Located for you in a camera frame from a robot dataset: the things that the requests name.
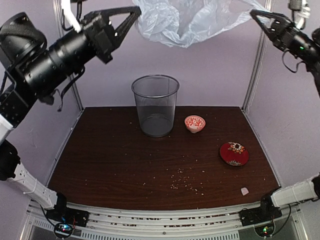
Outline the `light blue plastic trash bag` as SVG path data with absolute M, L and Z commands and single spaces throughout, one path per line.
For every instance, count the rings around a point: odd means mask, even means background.
M 257 0 L 135 0 L 136 28 L 151 42 L 188 48 L 251 20 L 251 10 L 267 11 Z

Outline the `grey mesh trash bin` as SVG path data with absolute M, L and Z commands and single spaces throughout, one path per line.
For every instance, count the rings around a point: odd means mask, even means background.
M 180 83 L 164 74 L 137 78 L 131 85 L 142 132 L 152 138 L 168 135 L 174 126 Z

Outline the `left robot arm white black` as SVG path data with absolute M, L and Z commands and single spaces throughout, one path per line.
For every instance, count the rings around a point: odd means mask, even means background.
M 0 62 L 4 80 L 11 81 L 10 86 L 0 88 L 0 179 L 15 183 L 61 222 L 72 218 L 66 197 L 26 170 L 7 137 L 35 102 L 53 105 L 58 86 L 71 75 L 80 78 L 92 58 L 109 63 L 141 13 L 138 6 L 96 10 L 83 19 L 65 12 L 72 29 L 51 46 L 24 12 L 0 28 Z

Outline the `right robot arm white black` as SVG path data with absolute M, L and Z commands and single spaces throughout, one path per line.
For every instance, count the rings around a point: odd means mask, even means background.
M 309 38 L 295 23 L 282 13 L 253 9 L 250 16 L 257 22 L 272 44 L 283 54 L 290 53 L 301 59 L 298 64 L 305 64 L 306 71 L 314 79 L 316 90 L 320 91 L 320 29 L 312 32 Z M 320 199 L 320 175 L 287 187 L 280 187 L 260 200 L 256 210 L 259 220 L 268 220 L 279 208 L 293 203 L 318 201 Z

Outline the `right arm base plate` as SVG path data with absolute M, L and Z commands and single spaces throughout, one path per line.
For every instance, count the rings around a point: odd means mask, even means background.
M 271 210 L 271 212 L 263 212 L 260 207 L 244 208 L 239 212 L 239 218 L 243 227 L 272 221 L 281 216 L 282 212 L 278 208 Z

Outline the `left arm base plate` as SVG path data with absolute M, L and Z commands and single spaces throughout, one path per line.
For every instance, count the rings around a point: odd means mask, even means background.
M 54 209 L 47 210 L 45 216 L 56 222 L 64 222 L 77 227 L 86 227 L 90 213 L 88 211 L 67 207 L 64 212 L 59 212 Z

